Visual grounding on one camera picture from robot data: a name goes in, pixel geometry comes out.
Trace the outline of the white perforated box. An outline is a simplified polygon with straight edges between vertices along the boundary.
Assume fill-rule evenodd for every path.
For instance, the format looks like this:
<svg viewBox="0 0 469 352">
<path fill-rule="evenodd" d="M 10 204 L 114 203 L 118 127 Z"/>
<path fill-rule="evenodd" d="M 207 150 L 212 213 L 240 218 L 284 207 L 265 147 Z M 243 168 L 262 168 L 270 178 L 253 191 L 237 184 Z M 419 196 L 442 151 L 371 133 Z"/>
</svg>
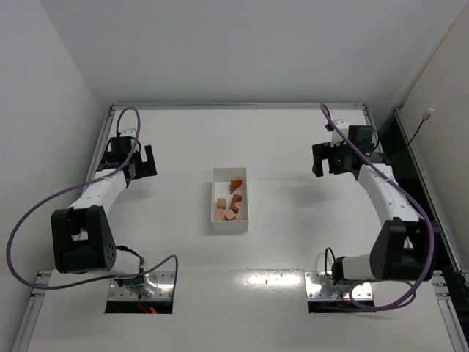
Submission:
<svg viewBox="0 0 469 352">
<path fill-rule="evenodd" d="M 243 184 L 233 194 L 230 192 L 230 181 L 241 179 Z M 238 168 L 215 168 L 213 169 L 213 178 L 211 184 L 211 225 L 212 230 L 217 233 L 240 234 L 248 232 L 249 212 L 248 212 L 248 178 L 245 167 Z M 234 194 L 241 194 L 243 199 L 238 202 L 239 213 L 235 220 L 223 221 L 215 220 L 216 202 L 218 198 L 226 199 L 226 208 L 224 214 L 230 209 L 232 197 Z"/>
</svg>

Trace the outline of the light long wood block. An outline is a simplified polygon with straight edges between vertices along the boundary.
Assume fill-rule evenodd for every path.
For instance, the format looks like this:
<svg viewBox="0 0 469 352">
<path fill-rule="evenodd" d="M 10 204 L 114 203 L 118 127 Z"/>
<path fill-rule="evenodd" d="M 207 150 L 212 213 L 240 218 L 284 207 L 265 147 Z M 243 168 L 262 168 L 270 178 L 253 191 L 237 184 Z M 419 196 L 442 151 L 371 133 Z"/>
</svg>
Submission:
<svg viewBox="0 0 469 352">
<path fill-rule="evenodd" d="M 216 210 L 215 210 L 215 220 L 216 221 L 223 221 L 224 220 L 224 209 L 223 208 L 216 208 Z"/>
</svg>

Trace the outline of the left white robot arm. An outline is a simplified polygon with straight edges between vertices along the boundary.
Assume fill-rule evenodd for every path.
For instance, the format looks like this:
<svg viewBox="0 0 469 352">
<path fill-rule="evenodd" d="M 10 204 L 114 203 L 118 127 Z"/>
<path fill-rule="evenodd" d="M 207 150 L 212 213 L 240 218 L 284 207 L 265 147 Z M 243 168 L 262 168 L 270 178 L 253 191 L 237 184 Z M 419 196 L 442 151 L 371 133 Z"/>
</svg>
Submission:
<svg viewBox="0 0 469 352">
<path fill-rule="evenodd" d="M 112 205 L 131 182 L 157 174 L 152 147 L 144 147 L 143 160 L 140 144 L 131 150 L 134 141 L 131 136 L 109 139 L 92 178 L 94 183 L 70 207 L 53 212 L 51 229 L 58 272 L 110 274 L 124 279 L 143 271 L 143 257 L 116 245 L 108 222 Z"/>
</svg>

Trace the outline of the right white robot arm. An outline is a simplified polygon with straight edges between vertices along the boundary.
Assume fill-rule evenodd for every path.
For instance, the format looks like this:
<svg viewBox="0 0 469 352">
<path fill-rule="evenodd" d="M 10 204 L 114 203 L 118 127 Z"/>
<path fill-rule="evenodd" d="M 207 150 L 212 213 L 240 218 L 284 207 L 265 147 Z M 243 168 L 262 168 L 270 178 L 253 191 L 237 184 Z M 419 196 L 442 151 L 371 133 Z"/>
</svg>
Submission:
<svg viewBox="0 0 469 352">
<path fill-rule="evenodd" d="M 368 194 L 381 223 L 370 253 L 355 257 L 338 257 L 333 261 L 334 284 L 360 281 L 416 281 L 430 265 L 424 281 L 432 278 L 435 259 L 429 254 L 428 226 L 422 215 L 389 182 L 395 181 L 392 167 L 384 153 L 374 151 L 371 143 L 360 143 L 359 150 L 386 177 L 384 180 L 366 165 L 347 144 L 326 142 L 312 146 L 312 171 L 324 175 L 326 160 L 333 175 L 351 173 Z"/>
</svg>

